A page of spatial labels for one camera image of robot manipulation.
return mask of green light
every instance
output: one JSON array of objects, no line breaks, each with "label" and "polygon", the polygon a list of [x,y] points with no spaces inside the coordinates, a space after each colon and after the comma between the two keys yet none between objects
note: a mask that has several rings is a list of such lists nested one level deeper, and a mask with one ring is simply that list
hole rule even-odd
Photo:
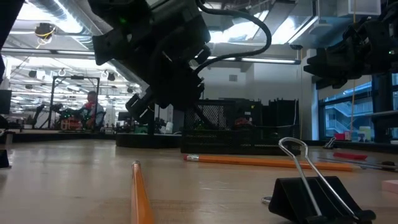
[{"label": "green light", "polygon": [[119,18],[121,24],[126,24],[127,20],[123,19],[122,17]]}]

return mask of wooden table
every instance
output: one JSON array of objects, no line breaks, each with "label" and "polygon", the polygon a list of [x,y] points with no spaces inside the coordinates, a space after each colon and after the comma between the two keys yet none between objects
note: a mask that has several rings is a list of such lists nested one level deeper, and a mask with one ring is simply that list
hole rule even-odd
[{"label": "wooden table", "polygon": [[[332,151],[311,152],[333,157]],[[395,155],[366,154],[369,161],[398,161]],[[261,197],[272,195],[276,178],[299,176],[288,168],[184,162],[176,149],[117,148],[114,141],[14,144],[9,158],[12,169],[0,170],[2,224],[129,223],[135,160],[141,162],[157,223],[286,224],[268,212]],[[396,173],[323,173],[337,175],[362,209],[375,211],[375,223],[398,220],[398,195],[381,190],[383,180],[398,179]]]}]

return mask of man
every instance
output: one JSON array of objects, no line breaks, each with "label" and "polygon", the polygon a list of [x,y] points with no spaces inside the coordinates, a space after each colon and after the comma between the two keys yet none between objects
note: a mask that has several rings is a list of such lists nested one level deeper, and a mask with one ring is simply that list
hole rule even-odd
[{"label": "man", "polygon": [[[86,109],[89,111],[89,116],[91,118],[87,121],[86,126],[88,128],[92,128],[94,125],[94,120],[96,121],[96,127],[101,126],[102,118],[103,118],[103,112],[104,108],[99,104],[96,103],[96,97],[97,97],[97,92],[95,91],[90,91],[87,94],[87,103],[82,107],[82,109]],[[95,105],[97,105],[97,116],[94,118],[94,113],[95,113]]]}]

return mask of ceiling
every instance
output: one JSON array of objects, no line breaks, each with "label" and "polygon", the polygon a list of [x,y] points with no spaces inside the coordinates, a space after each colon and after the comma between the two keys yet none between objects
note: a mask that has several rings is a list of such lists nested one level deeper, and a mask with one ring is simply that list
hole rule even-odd
[{"label": "ceiling", "polygon": [[[350,0],[320,1],[322,3],[320,21],[317,21],[319,13],[316,10],[314,14],[316,5],[313,0],[210,0],[205,6],[224,9],[245,8],[247,12],[263,20],[272,32],[272,46],[258,57],[295,60],[300,58],[297,58],[297,51],[292,50],[289,44],[299,44],[308,49],[325,47],[341,38],[345,27],[353,20],[349,14],[339,15],[339,4],[344,1]],[[24,4],[4,47],[92,51],[91,36],[101,35],[112,29],[92,13],[88,0],[28,0],[27,2],[29,3]],[[43,7],[43,2],[50,5]],[[153,4],[157,1],[147,0],[147,2]],[[230,19],[227,21],[230,25],[228,27],[225,26],[225,19],[221,16],[204,13],[202,15],[211,30],[212,41],[208,46],[214,56],[258,49],[266,41],[264,32],[248,21]],[[43,42],[34,34],[36,26],[43,22],[58,27],[54,30],[51,41]],[[62,96],[56,99],[65,104],[70,103],[71,106],[84,101],[85,93],[95,89],[88,77],[100,78],[102,103],[120,104],[122,105],[120,109],[124,109],[124,102],[132,96],[131,93],[127,93],[127,86],[134,87],[134,92],[137,93],[142,93],[146,87],[140,78],[116,62],[97,66],[89,57],[77,59],[57,58],[53,55],[15,56],[5,53],[3,55],[6,55],[7,64],[11,67],[11,88],[18,92],[18,100],[13,102],[15,109],[19,108],[19,105],[28,105],[28,102],[35,102],[37,105],[38,101],[48,101],[52,76],[59,74],[86,77],[84,80],[64,80],[67,84],[61,82],[55,89],[55,92]],[[240,67],[243,72],[248,68],[248,64],[242,62],[221,62],[213,66]],[[37,78],[29,77],[29,72],[32,70],[37,71]],[[108,81],[109,73],[114,73],[115,81]],[[32,85],[32,89],[26,89],[26,84]],[[79,91],[71,91],[71,86],[77,86],[76,90]],[[77,100],[68,99],[66,97],[68,95],[76,95]]]}]

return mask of black binder clip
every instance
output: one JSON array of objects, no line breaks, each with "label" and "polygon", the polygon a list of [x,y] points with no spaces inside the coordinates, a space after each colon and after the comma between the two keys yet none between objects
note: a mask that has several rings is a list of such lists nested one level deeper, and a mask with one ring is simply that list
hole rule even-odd
[{"label": "black binder clip", "polygon": [[336,141],[335,137],[331,138],[330,141],[323,146],[323,148],[324,149],[333,149],[335,147],[335,141]]},{"label": "black binder clip", "polygon": [[[318,177],[305,177],[296,157],[283,143],[296,142],[305,147],[305,158]],[[308,146],[294,138],[283,138],[279,147],[293,160],[299,178],[277,179],[269,211],[299,224],[371,224],[373,211],[362,211],[337,177],[324,177],[308,158]]]}]

